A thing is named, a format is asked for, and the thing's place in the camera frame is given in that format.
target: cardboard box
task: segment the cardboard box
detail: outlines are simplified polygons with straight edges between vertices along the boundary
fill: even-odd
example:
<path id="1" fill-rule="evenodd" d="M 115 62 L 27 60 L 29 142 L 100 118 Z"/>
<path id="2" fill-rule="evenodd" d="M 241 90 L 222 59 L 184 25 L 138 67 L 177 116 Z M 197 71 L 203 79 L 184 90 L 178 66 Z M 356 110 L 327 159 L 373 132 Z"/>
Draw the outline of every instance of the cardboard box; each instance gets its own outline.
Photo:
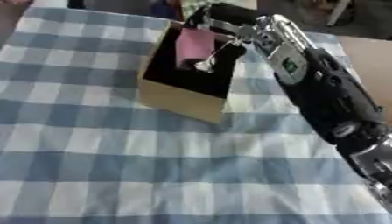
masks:
<path id="1" fill-rule="evenodd" d="M 181 24 L 171 22 L 139 73 L 140 102 L 211 123 L 221 121 L 233 73 L 189 72 L 176 68 L 175 41 Z M 215 46 L 229 38 L 216 34 Z"/>

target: gingham fabric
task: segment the gingham fabric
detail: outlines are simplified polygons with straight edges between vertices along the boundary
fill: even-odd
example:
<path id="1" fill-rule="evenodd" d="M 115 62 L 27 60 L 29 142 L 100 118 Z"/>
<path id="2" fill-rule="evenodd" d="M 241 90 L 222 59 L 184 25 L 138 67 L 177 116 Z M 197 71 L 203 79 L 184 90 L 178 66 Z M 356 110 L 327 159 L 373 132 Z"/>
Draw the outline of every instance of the gingham fabric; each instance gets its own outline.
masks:
<path id="1" fill-rule="evenodd" d="M 221 124 L 139 104 L 166 23 L 25 13 L 0 53 L 0 223 L 392 222 L 251 47 Z M 310 37 L 347 63 L 334 36 Z"/>

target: table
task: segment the table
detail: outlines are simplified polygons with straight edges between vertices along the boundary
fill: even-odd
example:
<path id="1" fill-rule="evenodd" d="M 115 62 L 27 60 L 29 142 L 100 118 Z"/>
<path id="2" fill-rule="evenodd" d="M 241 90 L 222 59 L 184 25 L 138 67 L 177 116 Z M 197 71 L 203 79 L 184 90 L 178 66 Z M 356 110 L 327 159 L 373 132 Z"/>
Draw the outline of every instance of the table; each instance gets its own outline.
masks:
<path id="1" fill-rule="evenodd" d="M 0 52 L 1 223 L 390 223 L 251 48 L 221 124 L 137 102 L 167 21 L 29 9 Z M 347 63 L 334 36 L 312 33 Z"/>

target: pink sponge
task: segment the pink sponge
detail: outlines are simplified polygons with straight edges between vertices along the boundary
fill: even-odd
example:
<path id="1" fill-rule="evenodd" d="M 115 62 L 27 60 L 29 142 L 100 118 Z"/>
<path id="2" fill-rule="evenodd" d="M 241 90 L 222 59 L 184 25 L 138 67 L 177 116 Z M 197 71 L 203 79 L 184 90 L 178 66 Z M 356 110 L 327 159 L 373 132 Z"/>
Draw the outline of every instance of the pink sponge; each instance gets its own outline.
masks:
<path id="1" fill-rule="evenodd" d="M 206 60 L 215 49 L 214 33 L 183 28 L 176 42 L 177 67 L 184 60 Z"/>

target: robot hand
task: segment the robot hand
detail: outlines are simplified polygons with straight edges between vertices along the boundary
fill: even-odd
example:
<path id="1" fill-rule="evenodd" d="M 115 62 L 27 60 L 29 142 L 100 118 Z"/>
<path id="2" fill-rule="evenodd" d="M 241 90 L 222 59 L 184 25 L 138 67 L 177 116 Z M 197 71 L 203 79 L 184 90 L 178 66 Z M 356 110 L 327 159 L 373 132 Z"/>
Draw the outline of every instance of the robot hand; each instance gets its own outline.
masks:
<path id="1" fill-rule="evenodd" d="M 392 213 L 392 134 L 382 107 L 344 66 L 281 15 L 255 17 L 218 3 L 200 9 L 195 18 L 254 45 L 305 120 Z"/>

